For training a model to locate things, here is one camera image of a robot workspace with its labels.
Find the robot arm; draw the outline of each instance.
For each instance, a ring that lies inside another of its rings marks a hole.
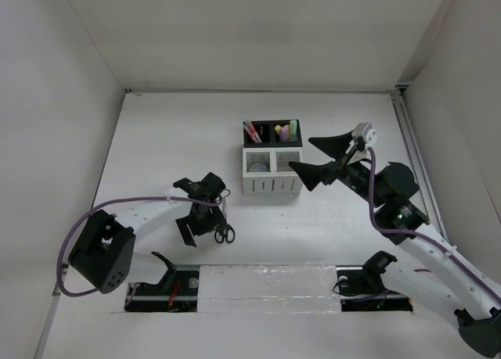
[[[372,256],[359,275],[343,282],[352,282],[355,288],[361,282],[376,292],[391,289],[407,295],[457,328],[475,351],[494,357],[501,351],[501,286],[447,243],[409,201],[419,186],[407,166],[390,163],[376,174],[372,149],[376,138],[369,123],[359,124],[342,136],[310,138],[335,161],[318,166],[291,162],[290,166],[309,191],[320,182],[330,185],[339,179],[365,199],[373,227],[424,264],[441,283],[415,273],[383,251]],[[370,153],[371,169],[360,162],[359,154],[366,152]]]
[[[160,253],[134,253],[136,241],[175,221],[187,246],[194,236],[232,230],[219,209],[226,186],[209,173],[202,181],[177,181],[164,198],[148,201],[118,214],[93,213],[68,257],[69,263],[103,294],[123,282],[171,288],[176,266]]]

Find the white table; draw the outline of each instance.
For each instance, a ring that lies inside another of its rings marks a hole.
[[[390,160],[409,163],[389,95],[128,94],[96,203],[160,195],[173,181],[198,181],[212,171],[232,190],[229,223],[236,241],[218,245],[213,235],[205,235],[196,238],[198,248],[184,246],[172,223],[140,242],[138,251],[160,251],[176,264],[322,268],[362,264],[385,250],[417,266],[371,228],[366,202],[340,182],[321,185],[313,193],[304,188],[296,199],[243,196],[241,124],[247,118],[299,119],[309,163],[329,161],[307,142],[309,137],[343,134],[358,122],[370,121],[379,135],[378,170]],[[413,202],[424,209],[419,195]],[[212,289],[218,289],[218,279],[211,278]],[[74,271],[69,272],[67,286],[88,288]],[[44,358],[477,357],[446,323],[419,306],[415,314],[340,313],[333,297],[329,307],[303,314],[291,309],[274,313],[271,304],[252,314],[235,308],[231,313],[209,308],[196,314],[128,314],[123,312],[124,294],[123,285],[108,296],[62,297]]]

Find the desk organizer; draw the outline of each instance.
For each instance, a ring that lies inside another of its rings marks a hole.
[[[297,121],[297,141],[279,142],[275,126],[285,126],[289,120],[252,122],[261,143],[252,141],[243,131],[243,194],[299,196],[303,182],[289,167],[290,161],[302,162],[301,126]]]

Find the black scissors handle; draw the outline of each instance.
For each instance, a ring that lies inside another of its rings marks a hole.
[[[231,244],[235,241],[235,230],[229,224],[221,225],[216,229],[214,239],[219,244],[223,242]]]

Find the green highlighter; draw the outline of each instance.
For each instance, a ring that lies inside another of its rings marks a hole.
[[[289,141],[297,141],[297,120],[291,120],[289,122]]]

